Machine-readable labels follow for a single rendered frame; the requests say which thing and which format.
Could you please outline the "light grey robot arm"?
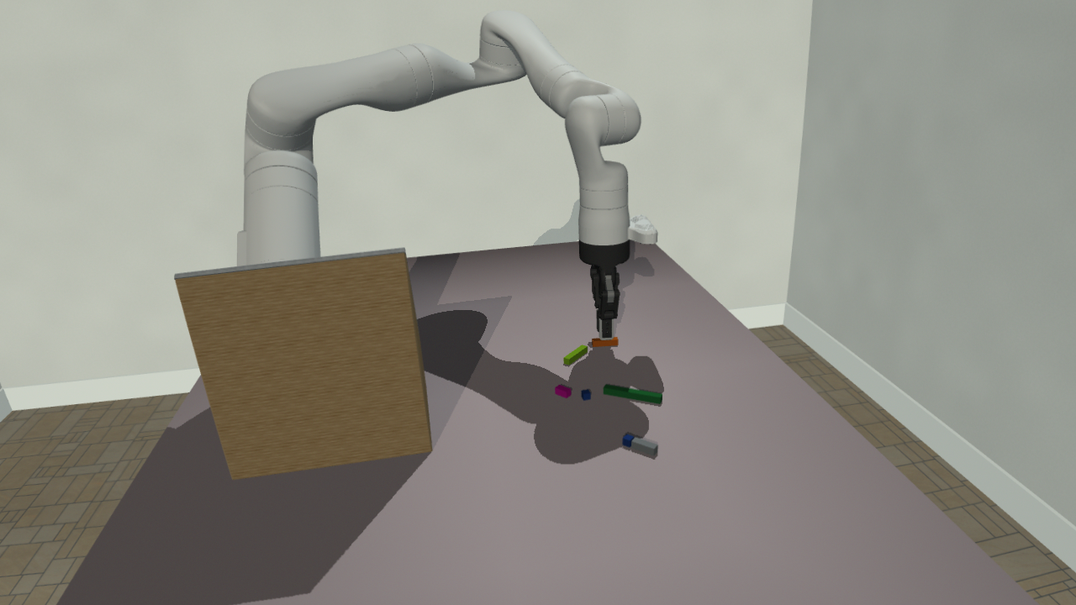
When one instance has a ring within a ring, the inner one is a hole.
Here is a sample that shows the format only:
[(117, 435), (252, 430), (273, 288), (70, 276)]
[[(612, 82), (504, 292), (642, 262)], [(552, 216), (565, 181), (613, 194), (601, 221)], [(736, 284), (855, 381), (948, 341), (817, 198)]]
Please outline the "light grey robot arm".
[(524, 14), (498, 10), (482, 18), (473, 62), (429, 45), (404, 45), (256, 80), (247, 93), (245, 231), (237, 234), (237, 265), (320, 257), (318, 170), (312, 165), (320, 115), (346, 105), (398, 112), (526, 74), (541, 101), (565, 119), (579, 173), (579, 240), (657, 244), (649, 219), (631, 219), (626, 167), (604, 160), (600, 152), (639, 133), (636, 101), (568, 64)]

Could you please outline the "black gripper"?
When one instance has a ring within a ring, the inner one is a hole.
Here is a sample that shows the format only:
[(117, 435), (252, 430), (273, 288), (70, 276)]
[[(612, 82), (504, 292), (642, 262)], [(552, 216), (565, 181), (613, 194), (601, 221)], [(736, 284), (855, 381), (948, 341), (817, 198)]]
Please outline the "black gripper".
[(617, 245), (589, 245), (579, 240), (579, 257), (582, 263), (591, 265), (589, 276), (594, 306), (599, 308), (596, 309), (599, 339), (614, 339), (614, 318), (621, 296), (618, 290), (620, 275), (614, 269), (615, 265), (629, 261), (631, 239)]

